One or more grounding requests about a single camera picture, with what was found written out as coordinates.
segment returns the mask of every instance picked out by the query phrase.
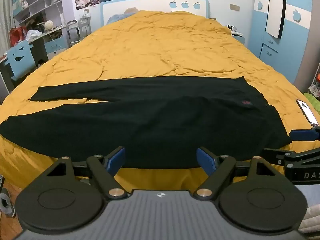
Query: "white and blue headboard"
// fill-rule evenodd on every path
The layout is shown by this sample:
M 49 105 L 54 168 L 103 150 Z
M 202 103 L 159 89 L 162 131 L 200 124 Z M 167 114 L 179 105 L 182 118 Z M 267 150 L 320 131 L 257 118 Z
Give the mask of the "white and blue headboard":
M 112 0 L 101 3 L 101 25 L 107 24 L 111 16 L 123 14 L 128 8 L 145 11 L 186 11 L 195 15 L 209 17 L 208 0 Z

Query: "blue chair back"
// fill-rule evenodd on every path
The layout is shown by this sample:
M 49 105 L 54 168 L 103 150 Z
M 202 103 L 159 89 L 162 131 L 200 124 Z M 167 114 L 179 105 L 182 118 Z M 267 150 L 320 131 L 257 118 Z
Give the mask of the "blue chair back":
M 8 50 L 8 59 L 4 63 L 6 65 L 10 63 L 13 72 L 12 80 L 17 81 L 36 66 L 30 50 L 32 47 L 33 45 L 29 45 L 28 41 L 24 40 Z

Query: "white plastic bag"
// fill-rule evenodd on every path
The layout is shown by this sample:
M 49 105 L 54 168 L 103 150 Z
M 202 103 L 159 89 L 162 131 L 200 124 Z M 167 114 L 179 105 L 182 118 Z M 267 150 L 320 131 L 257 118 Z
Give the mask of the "white plastic bag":
M 27 33 L 27 41 L 31 41 L 33 38 L 36 38 L 38 36 L 40 36 L 42 34 L 42 32 L 38 31 L 38 30 L 30 30 Z

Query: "wooden floor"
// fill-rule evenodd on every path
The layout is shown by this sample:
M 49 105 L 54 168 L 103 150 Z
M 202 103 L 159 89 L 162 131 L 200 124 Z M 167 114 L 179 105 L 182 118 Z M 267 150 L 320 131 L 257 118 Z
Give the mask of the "wooden floor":
M 6 181 L 4 182 L 4 187 L 9 191 L 10 199 L 14 203 L 21 189 L 7 183 Z M 18 222 L 18 217 L 7 218 L 5 214 L 1 214 L 0 240 L 12 240 L 21 232 L 22 229 Z

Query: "bolt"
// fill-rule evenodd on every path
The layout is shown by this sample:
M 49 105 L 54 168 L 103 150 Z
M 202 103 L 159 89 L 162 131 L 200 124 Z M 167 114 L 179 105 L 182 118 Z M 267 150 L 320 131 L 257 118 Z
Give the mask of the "bolt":
M 201 197 L 209 197 L 212 194 L 212 191 L 207 188 L 201 188 L 197 190 L 197 195 Z
M 113 188 L 109 190 L 109 194 L 113 197 L 120 197 L 124 195 L 124 190 L 122 188 Z

